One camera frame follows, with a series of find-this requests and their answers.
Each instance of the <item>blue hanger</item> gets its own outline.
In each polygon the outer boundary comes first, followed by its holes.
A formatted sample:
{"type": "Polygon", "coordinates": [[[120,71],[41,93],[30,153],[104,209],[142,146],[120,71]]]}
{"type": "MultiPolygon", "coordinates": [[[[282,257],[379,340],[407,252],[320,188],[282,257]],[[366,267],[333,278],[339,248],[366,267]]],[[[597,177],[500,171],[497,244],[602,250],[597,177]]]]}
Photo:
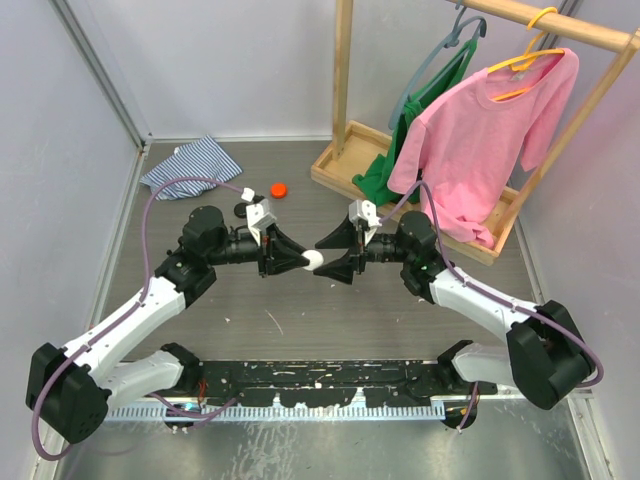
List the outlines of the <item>blue hanger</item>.
{"type": "MultiPolygon", "coordinates": [[[[458,3],[456,5],[456,10],[460,7],[461,3],[462,3],[462,0],[458,0],[458,3]]],[[[438,55],[438,53],[440,53],[440,50],[442,50],[443,48],[455,47],[456,45],[458,45],[458,43],[460,43],[459,38],[460,38],[460,33],[462,33],[462,30],[464,30],[464,28],[467,25],[475,22],[476,20],[478,20],[478,25],[476,27],[475,32],[473,33],[473,40],[477,40],[478,37],[484,38],[485,35],[487,34],[487,21],[484,19],[484,17],[481,17],[478,15],[475,17],[471,17],[470,19],[460,23],[460,20],[462,19],[462,16],[464,15],[464,12],[466,9],[467,7],[462,8],[462,11],[458,14],[458,18],[456,18],[456,21],[453,24],[451,33],[449,33],[449,35],[447,35],[436,46],[436,48],[433,49],[433,51],[424,60],[424,62],[422,62],[422,65],[418,67],[418,70],[416,70],[416,73],[414,73],[413,77],[411,77],[411,80],[409,80],[409,84],[400,95],[400,98],[398,99],[398,102],[396,103],[396,106],[393,108],[393,112],[391,113],[391,118],[389,119],[389,128],[391,130],[394,130],[396,128],[396,125],[400,120],[400,115],[402,115],[402,109],[404,107],[404,104],[411,99],[411,96],[410,96],[411,92],[414,90],[414,87],[416,86],[420,78],[422,78],[422,75],[427,70],[427,68],[433,61],[433,59],[438,55]]],[[[435,78],[433,82],[435,83],[439,79],[440,79],[440,75],[437,78],[435,78]]]]}

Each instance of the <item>wooden pole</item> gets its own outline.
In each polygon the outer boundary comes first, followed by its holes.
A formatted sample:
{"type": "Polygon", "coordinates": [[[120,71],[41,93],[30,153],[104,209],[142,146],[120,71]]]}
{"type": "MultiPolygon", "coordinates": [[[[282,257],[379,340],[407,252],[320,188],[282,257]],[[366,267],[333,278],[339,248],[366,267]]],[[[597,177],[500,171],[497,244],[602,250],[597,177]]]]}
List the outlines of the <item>wooden pole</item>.
{"type": "Polygon", "coordinates": [[[573,136],[578,132],[578,130],[580,130],[584,121],[589,117],[589,115],[591,115],[591,112],[593,112],[596,105],[598,105],[600,100],[602,100],[602,97],[604,97],[604,94],[607,93],[611,85],[613,85],[618,76],[620,76],[622,71],[629,64],[638,49],[640,49],[640,28],[636,30],[635,35],[631,35],[631,38],[629,42],[627,42],[625,48],[613,59],[613,62],[611,62],[609,68],[604,72],[604,75],[602,75],[598,84],[594,87],[587,99],[574,114],[571,121],[551,146],[547,153],[547,158],[545,158],[542,164],[540,164],[540,166],[529,176],[524,187],[522,187],[522,190],[518,192],[518,195],[516,195],[516,198],[514,198],[511,205],[509,205],[507,210],[505,210],[500,221],[496,225],[494,235],[500,236],[505,225],[509,225],[509,222],[518,215],[518,212],[522,208],[525,200],[529,198],[531,193],[533,193],[533,190],[538,186],[542,177],[544,177],[544,175],[549,171],[553,162],[556,161],[573,136]]]}
{"type": "Polygon", "coordinates": [[[336,0],[336,53],[333,67],[333,158],[344,150],[353,0],[336,0]]]}
{"type": "MultiPolygon", "coordinates": [[[[538,7],[511,0],[463,0],[462,4],[474,10],[523,25],[527,25],[541,10],[538,7]]],[[[536,22],[535,28],[616,53],[622,52],[633,37],[626,32],[602,27],[559,13],[546,14],[536,22]]]]}

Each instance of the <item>pink t-shirt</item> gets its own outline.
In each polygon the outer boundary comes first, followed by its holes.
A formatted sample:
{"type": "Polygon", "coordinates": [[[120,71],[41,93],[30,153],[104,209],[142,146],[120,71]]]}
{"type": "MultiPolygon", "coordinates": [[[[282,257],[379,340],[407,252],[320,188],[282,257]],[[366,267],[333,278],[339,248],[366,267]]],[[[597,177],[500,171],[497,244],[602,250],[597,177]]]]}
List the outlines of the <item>pink t-shirt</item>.
{"type": "MultiPolygon", "coordinates": [[[[578,57],[563,50],[538,58],[521,75],[485,68],[438,97],[411,124],[389,189],[406,193],[422,169],[442,229],[459,242],[492,248],[494,238],[481,223],[498,203],[520,150],[525,171],[542,162],[573,88],[578,57]],[[526,87],[517,97],[492,100],[526,87]]],[[[421,203],[433,221],[424,192],[421,203]]]]}

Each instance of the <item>orange bottle cap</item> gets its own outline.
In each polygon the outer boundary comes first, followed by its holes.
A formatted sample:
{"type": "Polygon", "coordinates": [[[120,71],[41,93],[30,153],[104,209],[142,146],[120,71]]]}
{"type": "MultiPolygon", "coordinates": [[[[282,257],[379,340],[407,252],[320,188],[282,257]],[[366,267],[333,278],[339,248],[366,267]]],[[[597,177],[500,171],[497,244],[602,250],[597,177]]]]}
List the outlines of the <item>orange bottle cap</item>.
{"type": "Polygon", "coordinates": [[[284,183],[274,183],[271,185],[271,196],[273,198],[284,198],[287,196],[287,186],[284,183]]]}

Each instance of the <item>small black object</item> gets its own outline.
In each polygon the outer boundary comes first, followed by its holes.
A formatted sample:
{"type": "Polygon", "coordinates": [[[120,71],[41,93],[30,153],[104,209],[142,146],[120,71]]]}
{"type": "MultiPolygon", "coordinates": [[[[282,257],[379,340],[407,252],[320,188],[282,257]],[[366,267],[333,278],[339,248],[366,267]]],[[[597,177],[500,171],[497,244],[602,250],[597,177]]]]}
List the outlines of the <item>small black object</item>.
{"type": "Polygon", "coordinates": [[[247,204],[244,202],[237,203],[233,207],[233,214],[238,218],[247,218],[247,204]]]}
{"type": "MultiPolygon", "coordinates": [[[[449,428],[456,429],[462,423],[462,419],[464,418],[466,409],[469,408],[467,404],[460,404],[454,407],[447,407],[445,409],[445,417],[442,420],[442,423],[445,424],[449,428]]],[[[478,406],[473,405],[471,407],[471,412],[469,412],[469,416],[467,417],[467,421],[464,422],[462,426],[462,430],[466,430],[471,425],[474,424],[476,418],[478,416],[478,406]]]]}

